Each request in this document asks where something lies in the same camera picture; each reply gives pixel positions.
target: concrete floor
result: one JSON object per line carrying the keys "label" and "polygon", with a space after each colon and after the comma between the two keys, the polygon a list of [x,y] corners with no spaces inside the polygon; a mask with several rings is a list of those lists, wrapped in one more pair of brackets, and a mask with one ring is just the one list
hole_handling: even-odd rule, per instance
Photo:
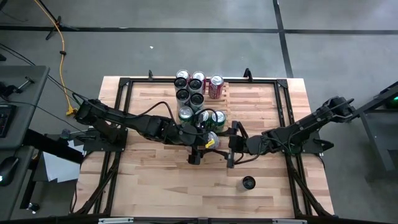
{"label": "concrete floor", "polygon": [[[55,15],[71,26],[211,27],[275,29],[272,0],[86,0],[46,1]],[[394,0],[279,0],[286,29],[398,29]],[[11,1],[0,14],[0,24],[49,26],[33,1]],[[0,43],[51,68],[58,79],[58,35],[46,32],[0,31]],[[246,67],[255,77],[286,77],[277,34],[100,33],[64,32],[67,52],[64,76],[69,88],[95,98],[105,75],[173,75],[180,68],[220,72],[240,77]],[[313,110],[332,96],[355,98],[361,106],[397,81],[398,35],[287,35],[294,77],[304,78]],[[23,65],[8,56],[0,65]],[[62,92],[46,84],[40,106],[65,117]],[[57,133],[65,124],[37,110],[31,128]],[[395,180],[367,183],[364,176],[378,169],[359,120],[329,124],[321,137],[335,143],[325,153],[326,175],[335,213],[340,217],[398,222],[398,185]],[[35,217],[65,215],[73,182],[41,184],[34,199],[42,209]],[[60,198],[57,192],[65,192]],[[33,217],[19,211],[14,218]]]}

